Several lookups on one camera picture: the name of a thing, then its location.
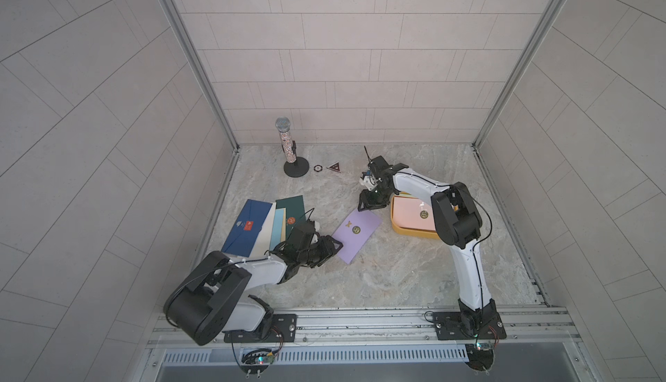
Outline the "pink envelope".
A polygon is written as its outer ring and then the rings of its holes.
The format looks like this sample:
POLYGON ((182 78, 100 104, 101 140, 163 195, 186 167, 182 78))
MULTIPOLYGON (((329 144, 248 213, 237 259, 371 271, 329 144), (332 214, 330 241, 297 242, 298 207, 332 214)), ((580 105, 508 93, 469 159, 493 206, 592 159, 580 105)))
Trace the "pink envelope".
POLYGON ((418 198, 393 196, 391 221, 401 229, 435 232, 432 208, 418 198))

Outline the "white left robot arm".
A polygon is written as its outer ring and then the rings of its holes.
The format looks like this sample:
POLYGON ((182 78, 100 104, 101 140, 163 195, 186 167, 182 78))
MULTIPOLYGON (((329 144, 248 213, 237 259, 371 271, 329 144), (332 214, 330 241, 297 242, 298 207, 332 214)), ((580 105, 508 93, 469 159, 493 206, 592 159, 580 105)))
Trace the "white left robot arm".
POLYGON ((163 313, 199 346, 219 335, 226 343, 292 340, 296 321, 247 291, 284 284, 300 269, 322 266, 342 248, 333 236, 319 233, 318 223, 306 220, 262 257, 228 257, 215 250, 166 299, 163 313))

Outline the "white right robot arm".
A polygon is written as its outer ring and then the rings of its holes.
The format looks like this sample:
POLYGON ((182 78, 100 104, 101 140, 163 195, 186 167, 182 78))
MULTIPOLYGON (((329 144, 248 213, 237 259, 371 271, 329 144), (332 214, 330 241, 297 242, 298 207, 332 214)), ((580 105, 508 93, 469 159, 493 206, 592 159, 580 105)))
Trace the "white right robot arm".
POLYGON ((401 193, 430 206, 435 232, 454 257, 462 326, 468 335, 478 335, 496 313, 496 307, 480 261, 483 221, 466 184, 436 181, 407 165, 390 165, 382 156, 369 159, 360 183, 364 186, 357 206, 360 211, 383 209, 401 193))

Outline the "navy blue envelope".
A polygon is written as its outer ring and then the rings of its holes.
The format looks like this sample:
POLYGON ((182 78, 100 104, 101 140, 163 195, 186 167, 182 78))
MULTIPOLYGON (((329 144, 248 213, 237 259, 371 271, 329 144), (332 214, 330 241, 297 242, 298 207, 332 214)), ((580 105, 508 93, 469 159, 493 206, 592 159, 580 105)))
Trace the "navy blue envelope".
POLYGON ((249 257, 271 208, 271 203, 246 200, 221 251, 227 255, 249 257))

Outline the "beige tan envelope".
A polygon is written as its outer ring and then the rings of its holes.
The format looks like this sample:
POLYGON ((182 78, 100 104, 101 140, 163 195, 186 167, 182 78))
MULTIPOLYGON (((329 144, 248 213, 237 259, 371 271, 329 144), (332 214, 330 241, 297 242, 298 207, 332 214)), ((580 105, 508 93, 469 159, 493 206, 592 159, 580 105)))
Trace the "beige tan envelope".
POLYGON ((281 208, 280 212, 282 214, 282 228, 281 228, 281 243, 286 240, 286 208, 281 208))

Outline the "lavender purple envelope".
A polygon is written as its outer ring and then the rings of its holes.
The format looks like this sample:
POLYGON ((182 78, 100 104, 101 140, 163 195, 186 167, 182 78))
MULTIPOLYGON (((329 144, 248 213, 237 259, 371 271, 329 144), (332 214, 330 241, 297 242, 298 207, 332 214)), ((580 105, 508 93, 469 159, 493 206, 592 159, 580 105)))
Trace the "lavender purple envelope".
POLYGON ((346 264, 351 264, 360 249, 382 224, 382 219, 372 211, 353 210, 344 219, 332 237, 343 244, 338 257, 346 264))

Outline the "light blue envelope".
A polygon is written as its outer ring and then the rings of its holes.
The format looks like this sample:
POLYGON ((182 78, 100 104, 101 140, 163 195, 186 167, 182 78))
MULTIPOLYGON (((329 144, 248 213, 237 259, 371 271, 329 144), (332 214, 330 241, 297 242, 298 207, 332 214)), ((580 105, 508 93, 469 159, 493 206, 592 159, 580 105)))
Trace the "light blue envelope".
POLYGON ((275 250, 275 248, 281 243, 281 224, 282 224, 282 214, 280 212, 281 208, 275 210, 273 224, 272 224, 272 233, 270 239, 269 250, 275 250))

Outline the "cream white envelope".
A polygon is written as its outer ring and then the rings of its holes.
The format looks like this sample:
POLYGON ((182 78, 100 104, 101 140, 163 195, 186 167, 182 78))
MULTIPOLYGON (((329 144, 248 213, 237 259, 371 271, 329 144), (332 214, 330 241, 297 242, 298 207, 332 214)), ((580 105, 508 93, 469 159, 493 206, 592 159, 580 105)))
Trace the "cream white envelope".
POLYGON ((261 231, 258 234, 257 240, 254 243, 250 257, 261 257, 267 250, 270 250, 275 212, 276 204, 272 203, 265 222, 262 225, 261 231))

